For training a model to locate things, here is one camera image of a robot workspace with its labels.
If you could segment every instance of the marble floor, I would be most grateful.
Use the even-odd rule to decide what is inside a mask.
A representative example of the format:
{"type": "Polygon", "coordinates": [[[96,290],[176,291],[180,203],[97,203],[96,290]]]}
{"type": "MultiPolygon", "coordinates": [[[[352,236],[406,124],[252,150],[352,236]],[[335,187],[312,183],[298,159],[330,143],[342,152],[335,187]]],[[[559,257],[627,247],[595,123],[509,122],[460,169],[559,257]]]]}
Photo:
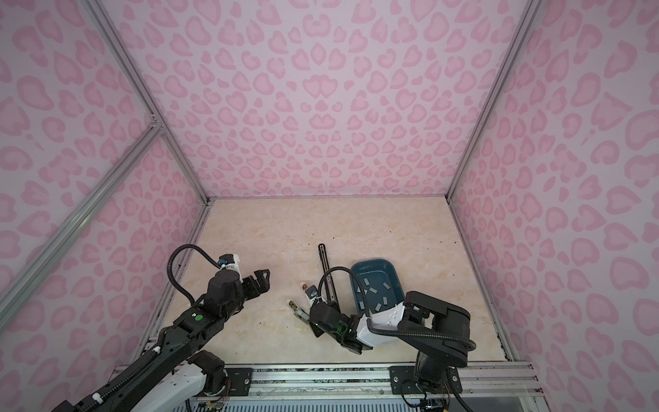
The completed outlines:
{"type": "MultiPolygon", "coordinates": [[[[246,302],[204,349],[234,364],[414,361],[416,349],[402,341],[355,355],[327,335],[315,338],[293,315],[288,299],[308,310],[300,284],[317,285],[322,275],[319,243],[327,246],[330,266],[385,258],[395,266],[404,291],[421,291],[467,309],[471,339],[478,345],[469,360],[505,360],[442,197],[215,201],[198,245],[213,257],[237,253],[244,276],[270,269],[271,289],[246,302]]],[[[181,283],[196,298],[206,291],[215,268],[199,254],[192,256],[181,283]]],[[[356,313],[348,275],[337,272],[333,278],[342,312],[356,313]]],[[[188,305],[176,293],[163,325],[188,305]]]]}

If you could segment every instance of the pink wall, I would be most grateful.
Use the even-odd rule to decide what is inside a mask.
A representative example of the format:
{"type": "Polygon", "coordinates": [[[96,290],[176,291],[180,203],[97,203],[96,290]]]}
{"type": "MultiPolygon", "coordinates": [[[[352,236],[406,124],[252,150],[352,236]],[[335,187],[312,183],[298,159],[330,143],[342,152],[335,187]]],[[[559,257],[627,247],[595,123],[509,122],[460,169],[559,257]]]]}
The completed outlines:
{"type": "Polygon", "coordinates": [[[553,411],[659,408],[659,4],[550,1],[457,213],[553,411]]]}
{"type": "Polygon", "coordinates": [[[77,402],[128,363],[200,207],[157,141],[0,336],[0,409],[77,402]]]}
{"type": "Polygon", "coordinates": [[[212,196],[445,193],[525,0],[112,0],[212,196]]]}
{"type": "Polygon", "coordinates": [[[145,129],[75,0],[0,5],[0,295],[145,129]]]}

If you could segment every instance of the metal corner bracket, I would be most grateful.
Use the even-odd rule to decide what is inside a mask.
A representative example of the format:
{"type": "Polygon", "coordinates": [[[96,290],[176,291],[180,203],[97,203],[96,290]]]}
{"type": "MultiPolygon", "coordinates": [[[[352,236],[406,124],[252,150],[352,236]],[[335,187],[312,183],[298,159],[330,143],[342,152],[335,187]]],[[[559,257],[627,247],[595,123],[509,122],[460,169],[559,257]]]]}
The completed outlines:
{"type": "Polygon", "coordinates": [[[204,204],[207,204],[209,199],[208,193],[201,184],[199,177],[194,172],[194,168],[190,164],[188,158],[183,154],[179,143],[176,141],[174,133],[167,124],[167,119],[163,116],[163,113],[160,111],[156,100],[149,91],[146,82],[140,75],[137,64],[128,53],[128,50],[121,40],[119,32],[107,13],[107,10],[103,6],[103,3],[101,0],[80,0],[80,2],[87,10],[90,18],[94,21],[99,34],[105,40],[105,44],[107,44],[108,48],[115,56],[117,63],[122,68],[127,80],[130,82],[142,102],[142,105],[146,108],[147,112],[150,113],[152,120],[160,123],[164,128],[165,134],[163,137],[165,138],[165,143],[167,143],[167,147],[174,155],[174,159],[179,164],[181,171],[194,188],[197,196],[199,196],[204,204]]]}
{"type": "Polygon", "coordinates": [[[547,0],[529,0],[526,7],[524,8],[524,11],[522,12],[522,16],[519,19],[517,29],[513,35],[513,39],[511,40],[507,51],[505,52],[499,71],[497,72],[496,77],[494,78],[494,82],[492,83],[490,93],[485,99],[483,109],[478,115],[478,119],[476,120],[476,127],[474,127],[471,137],[469,138],[469,142],[467,143],[467,147],[465,148],[465,152],[463,153],[462,158],[458,163],[455,176],[453,176],[453,180],[451,180],[449,190],[446,194],[448,199],[453,198],[457,192],[457,187],[467,170],[467,165],[471,161],[476,143],[480,141],[486,130],[486,125],[490,121],[490,118],[496,109],[497,103],[503,95],[505,86],[508,83],[508,80],[512,77],[513,72],[515,71],[515,66],[520,60],[522,52],[529,42],[529,38],[533,33],[533,28],[540,20],[540,16],[542,15],[542,10],[545,3],[547,3],[547,0]]]}
{"type": "Polygon", "coordinates": [[[0,334],[23,305],[39,289],[59,260],[69,251],[78,236],[105,206],[117,187],[142,159],[164,131],[159,122],[150,125],[128,152],[105,175],[92,193],[71,213],[41,253],[17,275],[7,293],[0,299],[0,334]]]}

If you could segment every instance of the black cable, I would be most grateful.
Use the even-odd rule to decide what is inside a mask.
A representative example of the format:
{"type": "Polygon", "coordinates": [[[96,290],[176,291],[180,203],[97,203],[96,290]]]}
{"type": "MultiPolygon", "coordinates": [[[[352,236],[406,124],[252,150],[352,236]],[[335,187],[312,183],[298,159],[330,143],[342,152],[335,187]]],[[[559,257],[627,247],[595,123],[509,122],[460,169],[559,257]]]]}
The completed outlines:
{"type": "MultiPolygon", "coordinates": [[[[170,326],[166,328],[162,328],[160,330],[160,333],[158,334],[158,340],[156,340],[156,343],[154,344],[153,347],[160,346],[162,348],[163,342],[165,341],[165,331],[169,329],[170,326]]],[[[144,368],[146,368],[155,358],[158,356],[159,352],[150,350],[149,355],[140,363],[135,369],[133,369],[130,373],[128,373],[124,378],[122,378],[120,381],[115,383],[114,385],[110,386],[108,389],[104,391],[104,393],[100,393],[102,389],[99,390],[99,395],[101,396],[102,400],[106,400],[111,394],[114,394],[116,391],[120,390],[123,388],[128,382],[130,382],[135,376],[140,374],[144,368]]],[[[87,408],[81,410],[80,412],[89,412],[93,409],[96,409],[100,405],[99,403],[92,403],[87,408]]]]}
{"type": "MultiPolygon", "coordinates": [[[[406,379],[406,380],[401,382],[401,397],[403,398],[403,401],[407,404],[407,406],[409,406],[410,408],[413,408],[413,409],[417,409],[418,407],[421,406],[421,401],[419,401],[419,403],[416,404],[416,405],[412,405],[411,403],[409,403],[407,401],[407,399],[405,399],[405,389],[404,389],[403,385],[405,385],[406,382],[412,382],[412,381],[409,380],[409,379],[406,379]]],[[[422,391],[422,392],[423,392],[423,400],[428,399],[428,393],[426,391],[422,391]]]]}
{"type": "Polygon", "coordinates": [[[325,280],[327,279],[327,277],[330,275],[330,273],[335,272],[337,270],[342,270],[344,272],[347,272],[350,275],[350,277],[355,281],[357,287],[359,288],[359,291],[361,292],[362,299],[364,299],[364,308],[366,312],[366,317],[370,318],[371,313],[370,313],[370,309],[368,308],[368,301],[366,300],[366,291],[364,290],[364,286],[362,285],[362,282],[359,280],[357,275],[355,275],[355,273],[352,270],[344,266],[334,266],[333,268],[327,269],[327,271],[325,271],[323,277],[320,278],[320,282],[318,282],[319,295],[322,297],[322,286],[325,280]]]}
{"type": "Polygon", "coordinates": [[[451,379],[449,379],[448,376],[449,376],[449,373],[448,373],[448,370],[447,370],[447,372],[446,372],[446,377],[447,377],[446,381],[448,382],[448,384],[449,384],[449,388],[451,388],[451,391],[453,392],[453,396],[455,396],[455,399],[457,399],[458,403],[459,403],[460,405],[462,405],[462,407],[465,409],[465,411],[467,411],[467,412],[474,412],[474,411],[473,411],[473,410],[472,410],[472,409],[471,409],[471,408],[465,403],[465,401],[462,400],[462,396],[460,396],[460,395],[457,393],[457,390],[455,390],[455,386],[453,386],[453,381],[452,381],[451,379]]]}
{"type": "Polygon", "coordinates": [[[344,267],[344,266],[334,266],[333,268],[328,269],[320,278],[320,282],[318,282],[318,293],[322,294],[322,286],[323,283],[326,281],[326,278],[329,276],[330,273],[336,271],[336,270],[342,270],[344,272],[347,272],[352,279],[355,281],[357,284],[357,287],[359,288],[359,291],[361,292],[362,299],[364,299],[364,307],[366,311],[366,325],[368,326],[369,332],[376,334],[376,335],[382,335],[382,336],[394,336],[397,338],[430,338],[430,339],[441,339],[441,340],[446,340],[446,341],[453,341],[453,342],[458,342],[462,343],[463,345],[467,346],[467,351],[473,351],[476,349],[476,342],[474,342],[471,339],[463,338],[458,335],[452,335],[452,334],[443,334],[441,332],[437,332],[434,330],[425,330],[425,331],[411,331],[411,330],[390,330],[390,329],[378,329],[373,327],[370,319],[370,308],[368,307],[368,301],[366,300],[366,291],[364,290],[364,286],[362,285],[361,281],[353,273],[352,270],[344,267]]]}
{"type": "Polygon", "coordinates": [[[366,325],[368,326],[368,331],[376,335],[395,336],[397,338],[441,339],[446,341],[462,343],[463,345],[467,346],[467,351],[470,352],[476,349],[476,342],[474,342],[471,339],[463,338],[458,335],[444,334],[441,332],[437,332],[435,330],[416,331],[416,330],[378,329],[378,328],[374,328],[373,325],[371,325],[370,318],[366,319],[366,325]]]}
{"type": "Polygon", "coordinates": [[[206,258],[208,262],[211,262],[211,264],[218,269],[222,269],[222,265],[217,263],[215,260],[213,260],[212,257],[208,256],[208,253],[204,252],[204,249],[200,248],[197,245],[193,245],[191,243],[181,245],[171,253],[171,255],[169,256],[169,261],[167,261],[167,278],[169,279],[169,283],[171,283],[171,285],[177,291],[181,292],[183,296],[185,296],[190,301],[190,305],[194,305],[194,297],[192,297],[190,292],[185,290],[183,286],[179,285],[179,282],[177,282],[176,279],[174,279],[174,273],[172,272],[172,266],[174,265],[174,259],[176,259],[176,255],[178,255],[182,250],[185,249],[194,249],[197,252],[201,253],[202,256],[206,258]]]}

